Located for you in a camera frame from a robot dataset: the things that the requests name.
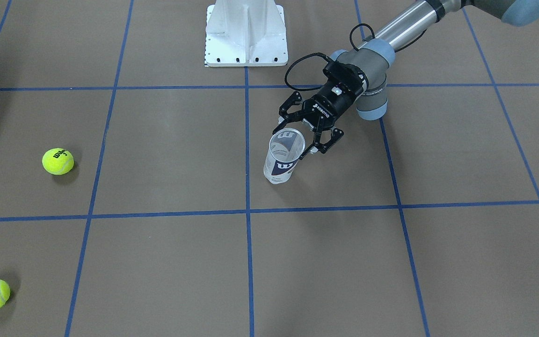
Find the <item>clear plastic cup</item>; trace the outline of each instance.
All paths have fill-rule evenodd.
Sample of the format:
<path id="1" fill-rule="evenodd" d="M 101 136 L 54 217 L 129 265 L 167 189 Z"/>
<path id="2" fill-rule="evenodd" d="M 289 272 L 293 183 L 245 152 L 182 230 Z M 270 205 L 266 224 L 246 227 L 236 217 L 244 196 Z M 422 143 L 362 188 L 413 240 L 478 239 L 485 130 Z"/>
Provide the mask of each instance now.
<path id="1" fill-rule="evenodd" d="M 288 181 L 299 156 L 305 150 L 305 137 L 296 129 L 282 129 L 269 140 L 263 175 L 273 184 Z"/>

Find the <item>blue joint cover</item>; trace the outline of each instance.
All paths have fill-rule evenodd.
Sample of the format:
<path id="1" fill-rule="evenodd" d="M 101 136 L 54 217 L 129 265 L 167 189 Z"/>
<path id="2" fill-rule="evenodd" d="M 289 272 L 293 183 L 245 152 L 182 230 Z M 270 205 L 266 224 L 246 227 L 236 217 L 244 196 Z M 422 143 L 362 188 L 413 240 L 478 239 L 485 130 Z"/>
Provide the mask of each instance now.
<path id="1" fill-rule="evenodd" d="M 525 26 L 539 19 L 539 0 L 517 0 L 507 11 L 502 21 L 513 26 Z"/>
<path id="2" fill-rule="evenodd" d="M 336 60 L 340 55 L 344 53 L 346 53 L 346 51 L 344 49 L 340 49 L 339 51 L 335 51 L 334 53 L 332 53 L 332 55 L 330 55 L 330 58 Z"/>
<path id="3" fill-rule="evenodd" d="M 394 63 L 394 59 L 396 58 L 394 56 L 394 49 L 392 48 L 392 46 L 388 42 L 381 40 L 380 38 L 371 39 L 362 48 L 366 48 L 380 54 L 380 56 L 388 62 L 389 68 L 392 66 L 392 64 Z"/>
<path id="4" fill-rule="evenodd" d="M 387 108 L 388 100 L 386 100 L 384 105 L 382 105 L 378 109 L 373 109 L 371 111 L 360 111 L 359 109 L 357 109 L 357 113 L 361 118 L 365 119 L 366 121 L 376 121 L 377 119 L 380 119 L 385 115 Z"/>

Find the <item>grid line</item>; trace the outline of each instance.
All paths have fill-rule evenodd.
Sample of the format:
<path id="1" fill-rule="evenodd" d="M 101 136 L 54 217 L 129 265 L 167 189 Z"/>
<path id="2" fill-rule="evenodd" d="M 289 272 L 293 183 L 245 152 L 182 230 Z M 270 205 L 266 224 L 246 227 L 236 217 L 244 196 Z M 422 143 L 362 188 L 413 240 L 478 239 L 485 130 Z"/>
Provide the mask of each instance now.
<path id="1" fill-rule="evenodd" d="M 500 205 L 539 205 L 539 200 L 516 201 L 484 201 L 466 203 L 432 203 L 432 204 L 401 204 L 403 209 L 452 208 L 452 207 L 492 207 Z M 123 219 L 123 218 L 158 218 L 172 216 L 208 216 L 228 214 L 267 214 L 295 212 L 347 212 L 347 211 L 378 211 L 381 209 L 398 209 L 398 205 L 354 205 L 354 206 L 325 206 L 325 207 L 291 207 L 291 208 L 259 208 L 259 209 L 229 209 L 216 211 L 172 211 L 150 213 L 101 213 L 91 215 L 92 219 Z M 37 216 L 7 216 L 0 217 L 0 222 L 50 221 L 50 220 L 86 220 L 87 214 L 76 215 L 37 215 Z"/>
<path id="2" fill-rule="evenodd" d="M 244 67 L 244 123 L 245 123 L 245 198 L 248 265 L 248 334 L 255 335 L 255 294 L 253 292 L 253 237 L 251 230 L 251 177 L 250 177 L 250 119 L 249 119 L 248 67 Z"/>
<path id="3" fill-rule="evenodd" d="M 363 21 L 361 19 L 361 11 L 359 11 L 359 2 L 355 0 L 355 10 L 357 11 L 358 23 L 361 24 Z M 361 38 L 365 40 L 365 32 L 361 28 Z M 409 265 L 411 267 L 411 274 L 413 275 L 413 284 L 415 285 L 415 293 L 417 295 L 417 304 L 419 305 L 419 311 L 421 312 L 421 318 L 423 323 L 423 331 L 426 337 L 430 337 L 430 325 L 428 325 L 428 317 L 425 312 L 425 307 L 423 305 L 423 296 L 421 292 L 421 286 L 419 284 L 419 277 L 417 276 L 417 269 L 415 268 L 415 258 L 413 258 L 413 248 L 411 247 L 411 240 L 409 238 L 407 230 L 407 221 L 405 219 L 404 209 L 402 207 L 401 195 L 398 190 L 398 184 L 396 183 L 396 174 L 394 170 L 394 163 L 392 162 L 392 155 L 390 152 L 390 147 L 388 146 L 388 136 L 386 134 L 386 128 L 384 126 L 383 117 L 380 118 L 380 128 L 383 136 L 384 148 L 386 151 L 386 157 L 388 159 L 388 167 L 390 168 L 390 175 L 392 179 L 392 188 L 394 190 L 394 195 L 396 197 L 396 209 L 398 209 L 398 215 L 401 220 L 402 234 L 405 238 L 405 245 L 407 247 L 407 255 L 409 258 Z"/>
<path id="4" fill-rule="evenodd" d="M 511 121 L 511 117 L 509 116 L 509 112 L 507 111 L 507 107 L 504 104 L 503 97 L 500 94 L 500 90 L 498 89 L 498 85 L 497 85 L 496 81 L 494 80 L 494 76 L 492 75 L 492 71 L 491 71 L 490 66 L 488 64 L 488 60 L 486 59 L 484 51 L 481 48 L 480 42 L 477 39 L 477 35 L 475 34 L 475 30 L 473 29 L 473 25 L 471 25 L 471 20 L 469 19 L 469 15 L 467 15 L 467 12 L 465 11 L 464 8 L 462 10 L 463 10 L 463 15 L 465 16 L 465 19 L 467 21 L 467 25 L 469 26 L 469 29 L 471 31 L 471 35 L 473 36 L 473 40 L 475 41 L 475 45 L 477 45 L 477 49 L 480 52 L 481 59 L 483 60 L 484 65 L 486 66 L 486 70 L 488 71 L 488 76 L 490 77 L 490 81 L 492 81 L 493 88 L 494 88 L 494 90 L 496 92 L 496 96 L 498 97 L 498 102 L 500 103 L 500 105 L 501 105 L 501 107 L 503 109 L 505 119 L 507 119 L 507 124 L 509 124 L 511 134 L 513 134 L 513 139 L 515 139 L 515 143 L 517 145 L 517 148 L 519 150 L 521 158 L 524 161 L 525 168 L 528 171 L 528 175 L 530 175 L 530 179 L 531 179 L 531 182 L 533 184 L 533 189 L 535 190 L 535 192 L 536 192 L 536 194 L 538 196 L 538 200 L 539 200 L 539 187 L 538 187 L 538 184 L 535 181 L 535 177 L 533 176 L 533 172 L 531 170 L 530 163 L 528 162 L 528 159 L 527 159 L 527 156 L 525 155 L 524 149 L 521 146 L 521 143 L 520 143 L 519 138 L 517 136 L 517 132 L 515 132 L 513 122 Z"/>
<path id="5" fill-rule="evenodd" d="M 539 87 L 539 83 L 388 83 L 397 88 L 440 88 L 440 87 Z M 294 85 L 298 88 L 313 88 L 317 85 Z M 202 89 L 245 89 L 245 85 L 154 85 L 154 86 L 60 86 L 0 88 L 0 91 L 79 91 L 79 90 L 202 90 Z M 248 89 L 288 89 L 286 85 L 248 85 Z"/>
<path id="6" fill-rule="evenodd" d="M 126 40 L 128 40 L 128 30 L 130 28 L 130 19 L 132 17 L 132 9 L 134 6 L 134 0 L 130 0 L 130 6 L 128 7 L 128 17 L 126 17 L 126 26 L 124 28 L 124 37 L 122 39 L 122 47 L 120 47 L 120 56 L 118 57 L 118 64 L 116 68 L 116 78 L 114 80 L 114 87 L 117 88 L 118 81 L 120 79 L 120 71 L 122 70 L 122 60 L 124 59 L 124 49 L 126 48 Z M 80 286 L 80 277 L 82 274 L 82 267 L 84 263 L 84 256 L 86 253 L 86 247 L 88 242 L 88 233 L 90 231 L 90 224 L 93 219 L 93 210 L 95 208 L 95 199 L 97 196 L 97 188 L 99 185 L 99 177 L 101 176 L 101 166 L 103 164 L 103 155 L 105 154 L 105 142 L 107 138 L 107 131 L 109 130 L 109 122 L 111 121 L 111 114 L 113 113 L 114 109 L 114 102 L 116 99 L 116 92 L 117 89 L 113 89 L 111 92 L 111 99 L 109 101 L 109 110 L 107 112 L 107 120 L 105 121 L 105 130 L 103 131 L 103 139 L 101 141 L 101 149 L 99 151 L 99 162 L 97 164 L 97 171 L 95 174 L 95 181 L 93 183 L 93 190 L 91 194 L 90 199 L 90 206 L 88 207 L 88 214 L 86 219 L 86 224 L 84 226 L 84 235 L 83 235 L 83 241 L 82 246 L 80 249 L 80 257 L 79 257 L 79 263 L 77 266 L 76 271 L 76 277 L 74 280 L 74 286 L 73 286 L 73 292 L 72 292 L 72 299 L 70 301 L 70 307 L 68 311 L 68 321 L 66 322 L 66 333 L 64 334 L 65 337 L 69 337 L 70 331 L 72 328 L 72 320 L 73 320 L 73 314 L 74 314 L 74 308 L 76 305 L 76 299 L 78 296 L 79 286 Z"/>

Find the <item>brown floor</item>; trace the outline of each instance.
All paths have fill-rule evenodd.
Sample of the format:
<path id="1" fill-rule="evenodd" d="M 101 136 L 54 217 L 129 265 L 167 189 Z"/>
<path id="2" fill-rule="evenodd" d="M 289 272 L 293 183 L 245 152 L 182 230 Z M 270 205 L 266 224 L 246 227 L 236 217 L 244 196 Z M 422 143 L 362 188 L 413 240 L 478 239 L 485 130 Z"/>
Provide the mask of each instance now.
<path id="1" fill-rule="evenodd" d="M 289 63 L 409 3 L 279 1 Z M 539 336 L 539 20 L 447 15 L 271 185 L 286 67 L 204 67 L 210 4 L 0 0 L 0 336 Z"/>

